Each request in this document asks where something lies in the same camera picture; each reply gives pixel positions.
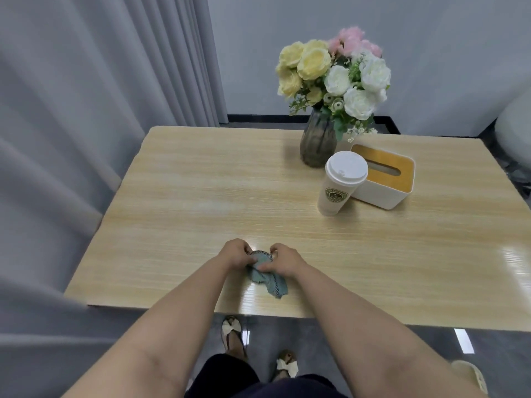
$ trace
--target coffee cup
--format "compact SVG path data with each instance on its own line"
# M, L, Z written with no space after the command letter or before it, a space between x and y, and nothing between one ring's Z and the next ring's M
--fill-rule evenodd
M351 151L340 151L332 155L324 167L324 178L317 208L325 216L339 212L350 195L368 175L367 161Z

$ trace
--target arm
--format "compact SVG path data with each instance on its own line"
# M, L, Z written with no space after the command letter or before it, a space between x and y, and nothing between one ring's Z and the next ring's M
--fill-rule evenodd
M235 239L150 308L65 397L182 396L231 269L256 262Z
M400 321L308 265L295 249L277 243L271 251L276 258L260 270L300 284L354 396L485 397Z

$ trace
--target tissue box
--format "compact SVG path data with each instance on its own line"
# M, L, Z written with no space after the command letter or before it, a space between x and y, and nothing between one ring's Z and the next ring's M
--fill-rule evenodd
M356 188L353 198L390 210L413 191L413 159L360 144L350 150L362 155L368 164L367 180Z

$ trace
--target green cloth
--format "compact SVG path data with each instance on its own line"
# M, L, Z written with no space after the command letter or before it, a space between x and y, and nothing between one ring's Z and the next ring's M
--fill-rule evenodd
M267 287L269 294L272 294L277 299L288 294L288 285L283 276L280 276L275 272L260 272L256 269L262 263L273 261L271 254L263 252L262 250L256 250L249 255L255 256L258 259L255 264L247 266L249 279L256 283L265 283L265 287Z

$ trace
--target white cup lid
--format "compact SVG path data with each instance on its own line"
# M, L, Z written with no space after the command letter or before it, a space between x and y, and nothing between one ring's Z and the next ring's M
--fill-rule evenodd
M361 155L352 151L340 151L329 158L326 171L335 182L353 186L365 180L368 166Z

